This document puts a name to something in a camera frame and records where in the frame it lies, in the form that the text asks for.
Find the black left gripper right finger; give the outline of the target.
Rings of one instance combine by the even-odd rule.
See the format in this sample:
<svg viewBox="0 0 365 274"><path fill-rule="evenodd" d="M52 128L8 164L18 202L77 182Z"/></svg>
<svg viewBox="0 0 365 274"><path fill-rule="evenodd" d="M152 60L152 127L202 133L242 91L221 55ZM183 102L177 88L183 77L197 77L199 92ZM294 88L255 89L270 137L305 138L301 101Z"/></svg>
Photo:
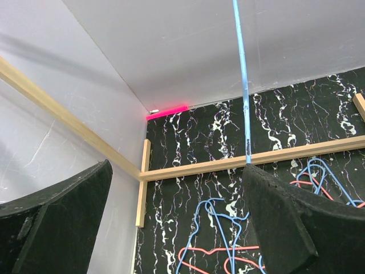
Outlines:
<svg viewBox="0 0 365 274"><path fill-rule="evenodd" d="M242 180L266 273L364 273L364 208L315 195L253 164Z"/></svg>

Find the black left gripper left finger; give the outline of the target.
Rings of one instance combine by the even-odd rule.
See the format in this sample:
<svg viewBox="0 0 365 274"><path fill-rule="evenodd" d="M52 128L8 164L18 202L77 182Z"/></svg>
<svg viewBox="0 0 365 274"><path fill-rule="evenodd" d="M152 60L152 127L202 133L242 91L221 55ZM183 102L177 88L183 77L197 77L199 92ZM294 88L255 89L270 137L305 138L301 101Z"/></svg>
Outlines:
<svg viewBox="0 0 365 274"><path fill-rule="evenodd" d="M1 204L1 273L87 273L112 180L108 160Z"/></svg>

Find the light blue wire hanger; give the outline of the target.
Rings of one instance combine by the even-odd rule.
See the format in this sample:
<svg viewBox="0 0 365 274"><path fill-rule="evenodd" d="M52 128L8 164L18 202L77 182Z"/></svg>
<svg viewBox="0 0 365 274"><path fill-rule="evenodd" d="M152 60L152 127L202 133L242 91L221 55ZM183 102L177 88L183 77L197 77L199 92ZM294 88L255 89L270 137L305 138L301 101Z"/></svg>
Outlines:
<svg viewBox="0 0 365 274"><path fill-rule="evenodd" d="M243 98L243 115L244 115L244 132L245 132L245 156L246 162L252 162L252 147L251 147L251 127L250 127L250 104L249 104L249 87L248 87L248 74L246 68L246 58L244 49L244 39L242 36L240 12L238 7L238 1L232 0L234 21L236 24L236 36L238 44L238 52L240 59L241 80L242 80L242 98Z"/></svg>

